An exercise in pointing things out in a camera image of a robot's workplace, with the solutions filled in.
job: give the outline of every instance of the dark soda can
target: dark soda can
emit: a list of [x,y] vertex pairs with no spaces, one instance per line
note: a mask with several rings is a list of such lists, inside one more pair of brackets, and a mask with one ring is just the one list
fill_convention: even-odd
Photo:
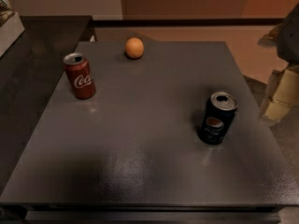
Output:
[[206,112],[198,132],[202,141],[218,145],[223,139],[237,112],[236,99],[223,91],[215,92],[206,102]]
[[64,70],[78,99],[85,100],[95,94],[95,86],[89,62],[81,53],[70,53],[64,57]]

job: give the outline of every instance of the metal can rim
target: metal can rim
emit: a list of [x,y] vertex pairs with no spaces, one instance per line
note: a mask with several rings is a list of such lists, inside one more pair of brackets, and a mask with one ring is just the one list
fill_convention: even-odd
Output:
[[73,52],[64,57],[64,63],[68,65],[76,65],[82,63],[84,60],[85,57],[79,52]]
[[[225,108],[225,107],[223,107],[223,105],[219,105],[220,102],[217,100],[217,97],[219,97],[219,96],[226,96],[226,97],[229,97],[229,98],[231,99],[231,101],[234,102],[234,106]],[[218,92],[213,93],[213,94],[211,95],[211,98],[210,98],[210,99],[211,99],[211,103],[212,103],[215,107],[217,107],[218,109],[223,110],[223,111],[232,111],[232,110],[237,109],[237,106],[238,106],[237,101],[236,101],[236,99],[234,98],[234,96],[231,95],[231,94],[229,94],[229,93],[227,93],[227,92],[225,92],[225,91],[218,91]]]

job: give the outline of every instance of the red soda can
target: red soda can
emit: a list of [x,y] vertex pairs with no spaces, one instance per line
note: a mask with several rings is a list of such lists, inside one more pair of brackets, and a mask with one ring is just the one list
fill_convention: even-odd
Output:
[[70,53],[64,57],[64,70],[76,98],[85,100],[95,92],[89,62],[81,53]]

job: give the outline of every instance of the can lid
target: can lid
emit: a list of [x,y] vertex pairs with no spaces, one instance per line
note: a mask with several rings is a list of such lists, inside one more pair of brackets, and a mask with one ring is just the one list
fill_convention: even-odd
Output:
[[85,58],[84,58],[83,54],[78,53],[78,52],[70,53],[64,57],[64,63],[69,64],[69,65],[79,64],[84,60],[85,60]]
[[220,110],[230,111],[237,108],[236,99],[229,93],[219,91],[211,96],[212,104]]

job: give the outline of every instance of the small ball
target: small ball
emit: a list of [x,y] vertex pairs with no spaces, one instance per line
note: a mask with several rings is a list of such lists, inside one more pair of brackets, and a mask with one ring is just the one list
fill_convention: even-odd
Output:
[[139,38],[132,37],[125,44],[125,52],[131,59],[138,59],[143,55],[144,46]]

